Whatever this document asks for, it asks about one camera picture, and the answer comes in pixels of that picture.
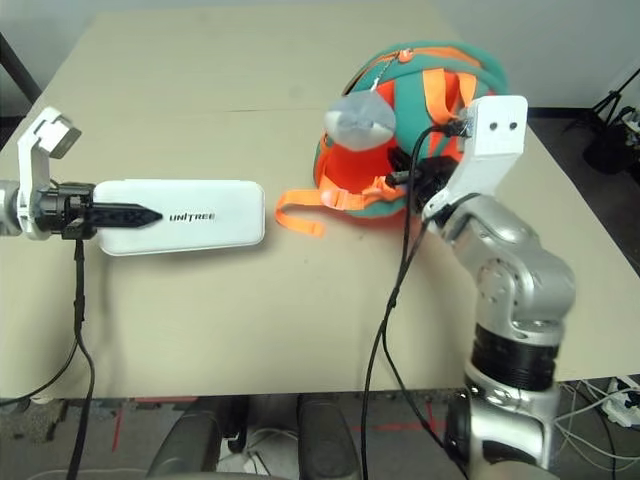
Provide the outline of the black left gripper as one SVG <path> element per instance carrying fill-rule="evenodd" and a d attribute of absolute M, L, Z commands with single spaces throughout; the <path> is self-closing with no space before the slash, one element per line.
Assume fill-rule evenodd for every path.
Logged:
<path fill-rule="evenodd" d="M 141 228 L 163 215 L 138 204 L 94 203 L 91 183 L 66 182 L 40 192 L 37 227 L 63 240 L 90 240 L 96 228 Z"/>

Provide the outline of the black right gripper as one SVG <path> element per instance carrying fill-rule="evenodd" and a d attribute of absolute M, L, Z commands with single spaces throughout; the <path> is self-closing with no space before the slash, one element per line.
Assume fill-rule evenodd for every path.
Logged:
<path fill-rule="evenodd" d="M 389 187 L 407 187 L 411 166 L 410 156 L 399 147 L 388 150 L 391 173 L 387 175 Z M 413 201 L 427 203 L 449 181 L 458 162 L 451 156 L 435 156 L 420 159 L 415 167 Z"/>

